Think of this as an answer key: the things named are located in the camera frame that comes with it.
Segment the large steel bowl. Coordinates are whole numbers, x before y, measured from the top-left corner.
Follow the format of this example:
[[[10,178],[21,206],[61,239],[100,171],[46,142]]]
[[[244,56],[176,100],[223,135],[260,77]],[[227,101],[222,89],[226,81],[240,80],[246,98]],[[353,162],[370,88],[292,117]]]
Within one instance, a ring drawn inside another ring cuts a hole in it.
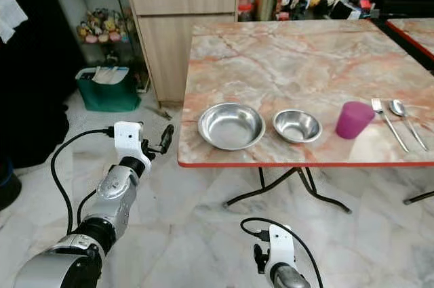
[[[198,120],[199,135],[214,148],[251,148],[264,135],[264,119],[251,106],[224,102],[209,106]]]

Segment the green bag with papers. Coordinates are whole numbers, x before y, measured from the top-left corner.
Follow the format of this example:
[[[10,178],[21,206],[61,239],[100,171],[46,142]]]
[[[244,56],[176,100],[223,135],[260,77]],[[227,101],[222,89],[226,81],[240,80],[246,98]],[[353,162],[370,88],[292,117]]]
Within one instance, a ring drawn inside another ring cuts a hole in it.
[[[142,101],[128,67],[89,67],[75,75],[85,108],[96,112],[130,112]]]

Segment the black metal table legs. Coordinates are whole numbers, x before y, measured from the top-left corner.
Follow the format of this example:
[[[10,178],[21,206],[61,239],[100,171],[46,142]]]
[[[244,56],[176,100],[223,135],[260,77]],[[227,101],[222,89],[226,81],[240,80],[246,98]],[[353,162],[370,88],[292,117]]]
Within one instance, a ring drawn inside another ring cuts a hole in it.
[[[396,222],[434,213],[434,167],[243,168],[241,189],[220,205],[242,213],[282,208],[313,214],[375,213]]]

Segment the light wooden cabinet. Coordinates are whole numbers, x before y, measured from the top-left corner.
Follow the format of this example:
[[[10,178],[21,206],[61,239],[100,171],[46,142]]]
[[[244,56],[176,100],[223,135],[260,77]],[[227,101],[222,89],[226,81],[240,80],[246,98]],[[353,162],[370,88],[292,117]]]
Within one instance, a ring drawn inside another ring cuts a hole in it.
[[[128,0],[156,101],[182,106],[196,24],[234,22],[237,0]]]

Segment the glass display shelf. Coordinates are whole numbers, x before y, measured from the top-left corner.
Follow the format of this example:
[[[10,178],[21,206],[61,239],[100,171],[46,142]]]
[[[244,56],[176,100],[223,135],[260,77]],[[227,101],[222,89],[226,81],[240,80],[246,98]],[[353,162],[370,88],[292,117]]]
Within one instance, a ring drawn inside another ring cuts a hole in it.
[[[130,21],[132,19],[132,6],[128,0],[59,0],[62,11],[67,18],[67,24],[71,29],[75,40],[85,58],[85,62],[90,67],[97,65],[109,66],[119,65],[128,67],[134,72],[136,78],[136,89],[140,93],[148,93],[151,89],[151,81],[148,71],[144,64],[142,55],[142,44],[138,38],[136,25],[131,31],[130,41],[128,43],[84,43],[75,33],[75,27],[83,21],[85,14],[98,8],[118,10],[127,15]]]

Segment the small colourful figurines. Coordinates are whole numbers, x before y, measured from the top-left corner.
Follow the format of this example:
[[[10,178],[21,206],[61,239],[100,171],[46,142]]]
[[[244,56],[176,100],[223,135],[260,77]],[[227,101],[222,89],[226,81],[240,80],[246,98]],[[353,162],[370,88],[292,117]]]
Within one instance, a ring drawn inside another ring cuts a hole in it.
[[[127,15],[106,8],[91,10],[75,27],[75,33],[84,43],[128,43],[134,23]]]

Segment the black hanging cloth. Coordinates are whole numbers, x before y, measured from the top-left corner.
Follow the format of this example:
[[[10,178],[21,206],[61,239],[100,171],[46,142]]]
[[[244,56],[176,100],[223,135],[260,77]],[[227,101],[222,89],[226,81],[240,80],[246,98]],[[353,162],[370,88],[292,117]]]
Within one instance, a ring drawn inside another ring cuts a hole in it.
[[[63,64],[74,40],[59,0],[17,0],[28,20],[1,44],[2,154],[15,168],[43,164],[68,128],[62,103],[71,89]]]

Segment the small steel bowl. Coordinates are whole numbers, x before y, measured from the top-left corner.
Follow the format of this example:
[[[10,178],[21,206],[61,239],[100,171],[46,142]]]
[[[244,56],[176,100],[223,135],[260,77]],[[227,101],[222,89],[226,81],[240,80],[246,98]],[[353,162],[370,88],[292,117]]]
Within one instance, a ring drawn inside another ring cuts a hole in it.
[[[294,144],[314,142],[322,133],[322,126],[313,115],[297,109],[276,112],[272,122],[274,130],[286,142]]]

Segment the black round stool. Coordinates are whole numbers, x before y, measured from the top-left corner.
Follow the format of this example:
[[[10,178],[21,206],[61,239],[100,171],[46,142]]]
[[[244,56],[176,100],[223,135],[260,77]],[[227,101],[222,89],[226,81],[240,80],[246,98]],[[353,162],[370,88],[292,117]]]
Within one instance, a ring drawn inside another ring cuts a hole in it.
[[[2,158],[2,173],[0,180],[0,210],[9,207],[20,195],[22,183],[14,173],[14,167],[9,158]]]

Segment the steel canister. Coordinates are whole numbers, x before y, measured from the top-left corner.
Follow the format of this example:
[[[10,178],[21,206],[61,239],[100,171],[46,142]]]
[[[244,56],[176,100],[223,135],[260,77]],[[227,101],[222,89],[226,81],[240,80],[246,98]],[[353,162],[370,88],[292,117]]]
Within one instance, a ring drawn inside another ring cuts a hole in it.
[[[254,0],[254,19],[257,22],[273,21],[278,0]]]

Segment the purple plastic cup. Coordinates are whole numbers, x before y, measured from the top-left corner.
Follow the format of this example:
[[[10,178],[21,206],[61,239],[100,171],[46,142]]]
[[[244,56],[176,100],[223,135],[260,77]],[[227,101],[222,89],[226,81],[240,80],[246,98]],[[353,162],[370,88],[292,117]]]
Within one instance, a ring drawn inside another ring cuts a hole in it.
[[[339,113],[335,132],[341,138],[354,140],[375,117],[373,108],[363,102],[345,102]]]

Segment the steel fork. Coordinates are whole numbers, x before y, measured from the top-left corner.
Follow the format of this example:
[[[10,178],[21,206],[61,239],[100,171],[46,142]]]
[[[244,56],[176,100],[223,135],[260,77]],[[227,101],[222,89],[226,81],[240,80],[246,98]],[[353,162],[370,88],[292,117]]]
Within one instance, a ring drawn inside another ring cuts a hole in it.
[[[372,106],[373,111],[377,115],[379,115],[379,117],[382,117],[382,120],[385,121],[385,123],[387,124],[387,126],[390,129],[391,133],[393,133],[394,138],[397,140],[397,142],[399,142],[399,145],[401,146],[401,148],[403,149],[403,151],[404,152],[409,152],[409,149],[404,144],[404,142],[403,142],[402,138],[400,137],[399,133],[397,133],[396,128],[394,128],[393,123],[388,118],[388,116],[385,114],[384,106],[382,105],[381,99],[372,98],[371,99],[371,106]]]

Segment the white hanging cloth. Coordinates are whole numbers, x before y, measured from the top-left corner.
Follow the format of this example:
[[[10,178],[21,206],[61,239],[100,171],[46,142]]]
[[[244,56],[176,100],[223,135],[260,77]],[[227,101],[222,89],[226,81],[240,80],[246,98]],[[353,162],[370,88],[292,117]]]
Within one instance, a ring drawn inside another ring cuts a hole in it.
[[[2,43],[8,43],[22,22],[28,20],[28,16],[17,0],[0,0],[0,22]]]

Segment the row of plush toys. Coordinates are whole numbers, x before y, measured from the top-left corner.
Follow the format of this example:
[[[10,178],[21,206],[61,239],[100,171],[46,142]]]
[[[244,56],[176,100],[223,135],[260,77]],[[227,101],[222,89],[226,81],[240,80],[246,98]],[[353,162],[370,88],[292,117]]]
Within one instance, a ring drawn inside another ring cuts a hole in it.
[[[279,0],[273,18],[283,20],[356,20],[365,15],[350,0]]]

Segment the steel spoon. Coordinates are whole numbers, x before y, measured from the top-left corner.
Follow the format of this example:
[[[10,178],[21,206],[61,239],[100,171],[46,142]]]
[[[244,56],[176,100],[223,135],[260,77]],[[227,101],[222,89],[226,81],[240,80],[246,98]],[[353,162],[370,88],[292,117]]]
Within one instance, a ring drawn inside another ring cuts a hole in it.
[[[419,135],[418,131],[416,131],[416,128],[410,121],[410,114],[406,110],[406,107],[403,105],[403,103],[400,102],[399,100],[393,100],[390,103],[390,109],[391,111],[394,112],[395,115],[397,115],[397,117],[401,117],[401,119],[406,124],[406,127],[408,127],[408,129],[410,130],[410,133],[413,135],[416,142],[418,142],[418,144],[422,146],[422,149],[428,151],[428,146],[426,146],[426,144],[422,141],[421,136]]]

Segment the red edged marble table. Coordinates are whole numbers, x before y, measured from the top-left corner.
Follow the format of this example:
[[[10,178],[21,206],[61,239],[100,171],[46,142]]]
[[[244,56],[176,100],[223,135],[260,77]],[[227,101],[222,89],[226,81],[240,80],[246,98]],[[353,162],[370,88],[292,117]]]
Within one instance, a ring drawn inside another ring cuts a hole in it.
[[[434,62],[434,16],[388,19],[387,26]]]

